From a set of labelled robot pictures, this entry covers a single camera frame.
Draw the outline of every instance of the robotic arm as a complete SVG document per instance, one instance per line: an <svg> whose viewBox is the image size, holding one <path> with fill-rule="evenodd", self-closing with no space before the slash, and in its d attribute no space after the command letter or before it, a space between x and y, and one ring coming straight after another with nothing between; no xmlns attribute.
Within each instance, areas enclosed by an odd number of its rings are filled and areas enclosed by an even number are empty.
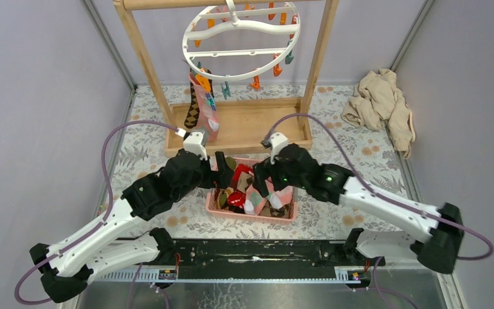
<svg viewBox="0 0 494 309"><path fill-rule="evenodd" d="M268 195L266 182L271 177L275 190L292 185L314 197L348 207L356 207L373 214L402 231L374 232L353 229L346 241L351 259L417 258L427 268L451 274L457 260L463 231L407 211L369 192L352 171L336 164L321 164L307 150L289 144L281 133L273 133L265 144L271 148L270 157L255 165L253 186L262 196ZM438 208L402 198L369 184L374 192L387 196L424 214L445 218L462 224L459 209L449 203Z"/></svg>
<svg viewBox="0 0 494 309"><path fill-rule="evenodd" d="M58 256L39 267L41 282L50 298L61 303L81 293L96 278L129 265L155 261L173 265L176 248L165 229L155 228L148 234L122 245L110 246L119 235L144 221L168 211L196 187L211 189L228 187L233 176L224 154L216 152L217 171L212 171L205 151L205 136L192 132L184 139L184 148L167 161L161 171L136 180L123 191L104 221L106 212L68 238L53 244L39 243L31 248L35 264L54 254ZM253 186L266 197L269 192L265 180L271 177L275 190L292 185L314 197L348 207L357 207L399 227L397 232L374 232L353 229L343 249L356 265L367 258L416 258L426 267L449 274L457 259L462 232L424 216L403 210L371 194L353 175L339 165L319 164L305 149L289 144L281 133L274 133L265 146L271 148L270 157L253 169ZM383 189L375 192L411 205L424 213L445 217L461 223L456 206L446 204L442 209L416 203ZM94 233L88 233L98 224ZM77 246L61 254L70 243L81 239Z"/></svg>

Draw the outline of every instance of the glossy gray surface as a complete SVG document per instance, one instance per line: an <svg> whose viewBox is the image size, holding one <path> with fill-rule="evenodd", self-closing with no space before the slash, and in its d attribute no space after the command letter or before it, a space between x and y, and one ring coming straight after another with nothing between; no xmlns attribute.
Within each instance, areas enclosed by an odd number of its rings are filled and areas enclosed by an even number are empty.
<svg viewBox="0 0 494 309"><path fill-rule="evenodd" d="M429 270L379 270L378 282L411 297L419 309L446 308L435 274ZM84 293L83 309L126 308L129 283L95 282ZM170 308L387 308L375 289L351 292L336 284L175 284L167 288ZM403 300L392 295L387 299L397 309L411 309ZM147 283L136 283L134 309L165 308L161 294Z"/></svg>

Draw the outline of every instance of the wooden pole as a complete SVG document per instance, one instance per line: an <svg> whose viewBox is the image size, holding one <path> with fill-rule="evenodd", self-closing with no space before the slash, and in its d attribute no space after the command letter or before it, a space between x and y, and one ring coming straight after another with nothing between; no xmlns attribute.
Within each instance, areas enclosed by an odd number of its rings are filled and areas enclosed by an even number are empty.
<svg viewBox="0 0 494 309"><path fill-rule="evenodd" d="M336 16L336 9L338 8L339 0L327 0L325 4L325 10L321 19L321 26L319 27L319 35L317 36L317 43L315 44L315 52L311 59L311 67L309 69L309 75L307 76L306 91L304 97L300 102L300 112L307 113L311 100L313 99L313 93L315 92L315 84L319 78L319 71L325 58L325 51L329 42L330 34L332 31L332 25L334 17ZM303 129L307 124L307 119L298 119L300 129Z"/></svg>
<svg viewBox="0 0 494 309"><path fill-rule="evenodd" d="M118 12L118 16L120 16L120 20L124 25L124 29L128 34L129 40L131 41L131 45L135 54L137 54L137 58L139 58L139 62L141 63L141 67L143 67L143 71L149 80L149 84L151 85L152 92L154 93L154 97L162 110L164 119L167 124L172 126L176 126L175 119L169 108L169 104L167 99L165 98L163 89L160 84L160 80L154 70L154 65L152 64L151 58L149 56L149 51L143 41L143 37L141 36L141 32L137 27L137 23L135 22L135 18L131 11L128 11L124 7L124 0L114 0L114 7Z"/></svg>
<svg viewBox="0 0 494 309"><path fill-rule="evenodd" d="M152 10L156 8L190 8L193 6L212 6L212 5L226 5L225 0L123 0L124 8L128 11L135 10ZM317 0L295 0L294 2L301 1L317 1ZM234 0L235 5L246 4L261 4L261 3L280 3L290 2L290 0Z"/></svg>

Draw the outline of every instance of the wooden frame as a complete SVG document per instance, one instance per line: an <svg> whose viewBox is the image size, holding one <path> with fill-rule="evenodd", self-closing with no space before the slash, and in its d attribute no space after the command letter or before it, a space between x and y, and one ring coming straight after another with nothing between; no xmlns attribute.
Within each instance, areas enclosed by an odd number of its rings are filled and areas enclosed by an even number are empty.
<svg viewBox="0 0 494 309"><path fill-rule="evenodd" d="M208 143L206 149L208 153L224 151L227 154L235 153L261 153L268 151L260 144L262 138L270 125L281 117L290 113L307 113L315 85L319 77L319 71L323 64L325 51L329 42L329 37L338 8L339 0L326 1L323 11L321 26L315 44L315 52L311 60L311 68L307 78L306 91L303 97L299 98L278 98L243 100L235 102L218 102L219 108L219 136L215 142ZM234 0L237 5L247 3L279 3L288 2L286 0ZM135 10L156 10L162 8L188 8L193 6L226 5L225 0L114 0L114 6L126 33L131 41L135 54L139 58L141 67L151 85L154 97L160 106L165 121L172 126L179 126L187 114L189 104L169 105L165 98L160 80L154 69L149 52L143 41L137 22L133 17ZM261 127L259 124L268 124L268 127ZM311 149L311 130L307 124L307 119L284 121L279 126L279 131L285 134L291 142L295 142L302 147ZM168 131L165 141L165 154L173 156L182 148L182 138L170 134Z"/></svg>

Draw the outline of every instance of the table surface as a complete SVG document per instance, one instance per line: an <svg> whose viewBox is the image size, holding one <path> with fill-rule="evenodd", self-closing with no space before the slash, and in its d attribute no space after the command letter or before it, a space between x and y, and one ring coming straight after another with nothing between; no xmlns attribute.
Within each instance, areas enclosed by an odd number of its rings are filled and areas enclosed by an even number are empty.
<svg viewBox="0 0 494 309"><path fill-rule="evenodd" d="M190 102L187 86L164 88L170 104ZM242 85L231 86L230 91L232 97L229 100L298 97L303 95L304 86L263 86L260 91L254 91L251 87ZM406 197L399 158L393 150L386 131L357 128L342 120L342 109L352 93L352 86L317 86L309 113L322 120L336 135L352 158L355 168L364 178L390 192ZM223 100L221 93L215 93L217 109L218 102ZM163 121L150 87L138 88L130 120ZM272 124L264 125L269 129ZM311 155L320 163L347 166L323 129L315 123L311 123L310 126L313 135ZM114 199L117 199L121 191L130 186L135 179L156 171L167 161L163 153L164 142L163 128L137 125L126 129L112 177ZM268 154L237 156L263 159ZM205 210L207 192L196 189L180 202L175 203L170 211L137 226L122 237L136 237L154 227L165 227L174 238L270 239L345 239L354 227L378 231L396 229L393 225L358 209L316 201L302 190L299 190L297 199L298 218L291 225L215 218Z"/></svg>

